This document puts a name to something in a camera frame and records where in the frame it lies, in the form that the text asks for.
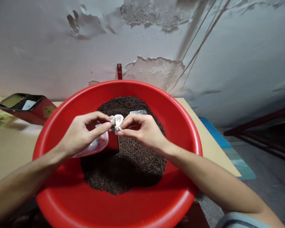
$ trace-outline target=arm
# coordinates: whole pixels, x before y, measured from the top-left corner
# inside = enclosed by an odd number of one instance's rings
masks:
[[[0,181],[0,222],[31,198],[66,159],[84,150],[95,138],[111,128],[111,123],[95,128],[98,121],[104,123],[110,119],[100,112],[75,117],[56,147]]]
[[[125,129],[136,123],[135,129]],[[119,136],[133,137],[181,169],[194,184],[223,210],[247,214],[273,228],[284,227],[264,201],[238,178],[214,162],[169,142],[149,115],[130,114]]]

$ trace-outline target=open tin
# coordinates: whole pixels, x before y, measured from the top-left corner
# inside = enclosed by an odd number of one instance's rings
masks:
[[[15,93],[0,102],[0,109],[30,124],[44,125],[57,107],[43,95]]]

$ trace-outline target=white wall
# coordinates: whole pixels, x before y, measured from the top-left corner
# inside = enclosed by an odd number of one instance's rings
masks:
[[[166,90],[178,67],[176,78],[200,45],[218,2],[180,66],[210,1],[181,12],[192,13],[193,19],[166,31],[157,22],[126,24],[121,0],[0,0],[0,95],[25,92],[65,99],[92,80],[115,79],[119,62],[128,70],[124,78]],[[160,8],[161,0],[155,3]],[[203,45],[183,92],[189,69],[170,92],[184,96],[196,113],[218,127],[285,106],[285,0],[255,3],[231,1]],[[80,4],[94,16],[82,14]],[[74,17],[73,10],[79,14],[79,34],[71,32],[67,20],[68,14]]]

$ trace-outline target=loose black tea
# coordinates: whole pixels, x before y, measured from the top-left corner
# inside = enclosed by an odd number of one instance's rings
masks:
[[[143,109],[153,116],[164,134],[163,126],[147,104],[137,97],[114,98],[103,103],[98,111],[108,116],[121,114],[126,117],[130,111]],[[94,189],[111,194],[122,194],[132,187],[148,187],[157,184],[167,164],[163,156],[128,137],[119,137],[118,153],[102,151],[80,159],[86,183]]]

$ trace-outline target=red plastic basin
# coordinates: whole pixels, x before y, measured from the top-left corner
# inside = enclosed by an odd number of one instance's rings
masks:
[[[45,123],[33,159],[52,149],[73,118],[104,102],[136,96],[163,125],[168,140],[202,155],[197,129],[186,110],[163,90],[137,81],[114,80],[87,87],[60,105]],[[79,158],[65,162],[38,193],[37,203],[53,227],[174,227],[191,206],[197,188],[168,162],[161,181],[121,195],[94,190],[84,179]]]

